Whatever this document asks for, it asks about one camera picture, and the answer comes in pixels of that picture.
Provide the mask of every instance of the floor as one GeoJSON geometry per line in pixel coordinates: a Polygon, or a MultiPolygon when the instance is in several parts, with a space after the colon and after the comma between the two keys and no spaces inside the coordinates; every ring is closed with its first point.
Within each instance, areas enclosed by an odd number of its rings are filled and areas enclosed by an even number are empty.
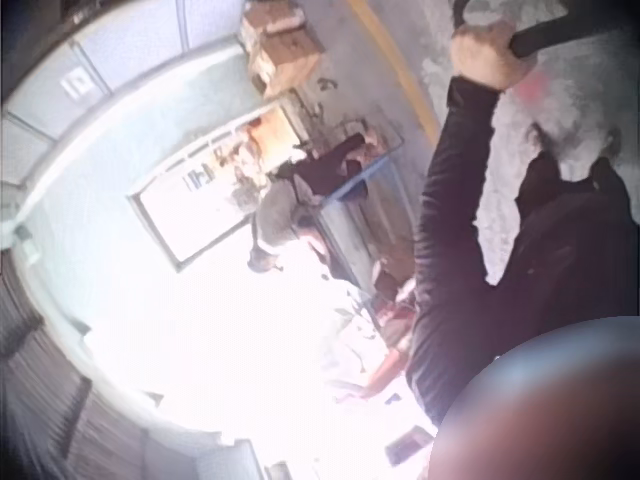
{"type": "MultiPolygon", "coordinates": [[[[395,154],[405,188],[417,208],[432,145],[419,115],[424,105],[407,96],[402,75],[394,71],[362,19],[350,7],[362,0],[301,0],[309,23],[327,50],[325,60],[302,96],[322,111],[322,120],[335,125],[345,118],[380,113],[400,132],[404,143],[395,154]],[[316,80],[335,80],[336,89],[320,91],[316,80]]],[[[368,7],[397,46],[409,73],[418,81],[424,103],[442,124],[446,90],[451,76],[448,44],[453,26],[450,1],[369,0],[368,7]]],[[[486,23],[501,15],[518,28],[564,13],[556,0],[474,0],[469,22],[486,23]]],[[[638,162],[638,61],[620,47],[615,35],[592,38],[541,52],[535,72],[518,89],[505,95],[494,119],[496,135],[477,224],[489,279],[502,275],[519,217],[513,203],[531,148],[524,134],[537,120],[560,144],[559,160],[565,178],[587,175],[607,128],[623,130],[624,151],[618,171],[631,193],[640,220],[640,162],[638,162]]]]}

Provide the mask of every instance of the hand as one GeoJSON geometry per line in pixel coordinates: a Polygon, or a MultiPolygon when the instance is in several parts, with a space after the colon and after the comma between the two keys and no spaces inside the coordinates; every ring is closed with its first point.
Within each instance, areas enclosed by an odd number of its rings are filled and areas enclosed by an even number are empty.
{"type": "Polygon", "coordinates": [[[486,27],[460,27],[451,44],[455,74],[500,92],[515,86],[533,69],[536,58],[513,55],[509,44],[514,33],[514,26],[504,20],[486,27]]]}

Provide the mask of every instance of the box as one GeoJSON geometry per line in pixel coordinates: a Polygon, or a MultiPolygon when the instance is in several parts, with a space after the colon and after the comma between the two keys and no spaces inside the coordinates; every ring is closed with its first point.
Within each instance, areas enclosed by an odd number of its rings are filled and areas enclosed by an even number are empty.
{"type": "Polygon", "coordinates": [[[265,97],[304,83],[318,64],[321,47],[302,28],[263,37],[249,60],[254,85],[265,97]]]}
{"type": "Polygon", "coordinates": [[[302,9],[287,0],[254,2],[250,5],[240,27],[240,41],[249,53],[253,52],[262,36],[295,30],[304,25],[302,9]]]}

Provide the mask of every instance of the jacket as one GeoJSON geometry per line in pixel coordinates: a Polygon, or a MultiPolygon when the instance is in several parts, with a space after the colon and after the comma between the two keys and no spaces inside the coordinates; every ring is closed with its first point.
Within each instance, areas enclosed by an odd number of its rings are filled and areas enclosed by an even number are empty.
{"type": "Polygon", "coordinates": [[[638,227],[597,192],[563,195],[521,225],[493,286],[474,225],[500,94],[461,77],[421,197],[418,316],[407,381],[439,426],[496,356],[575,322],[638,311],[638,227]]]}

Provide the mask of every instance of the yellow line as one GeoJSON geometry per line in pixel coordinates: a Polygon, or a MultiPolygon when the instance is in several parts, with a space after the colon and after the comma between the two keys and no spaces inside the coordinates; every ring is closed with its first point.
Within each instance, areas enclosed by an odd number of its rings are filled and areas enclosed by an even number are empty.
{"type": "Polygon", "coordinates": [[[435,147],[438,143],[438,138],[440,138],[440,123],[433,109],[425,100],[424,93],[409,70],[409,66],[402,56],[400,49],[380,19],[373,10],[371,10],[367,0],[347,0],[347,2],[378,44],[378,48],[380,48],[387,61],[391,64],[404,90],[404,94],[418,116],[418,120],[427,135],[427,139],[435,147]]]}

